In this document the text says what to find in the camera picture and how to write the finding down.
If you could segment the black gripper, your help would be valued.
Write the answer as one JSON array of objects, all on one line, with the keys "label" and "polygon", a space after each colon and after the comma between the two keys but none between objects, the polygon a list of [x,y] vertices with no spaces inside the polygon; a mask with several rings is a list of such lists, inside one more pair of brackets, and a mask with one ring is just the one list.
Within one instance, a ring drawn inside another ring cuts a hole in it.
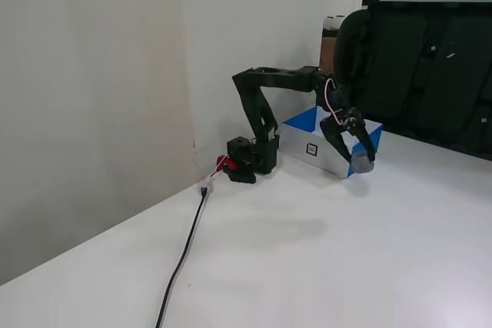
[{"label": "black gripper", "polygon": [[335,115],[331,114],[323,118],[320,122],[320,128],[326,141],[349,164],[351,163],[351,153],[342,138],[343,132],[348,132],[358,141],[352,151],[353,157],[365,155],[369,161],[375,161],[376,151],[364,125],[362,114],[358,109],[354,107],[341,109]]}]

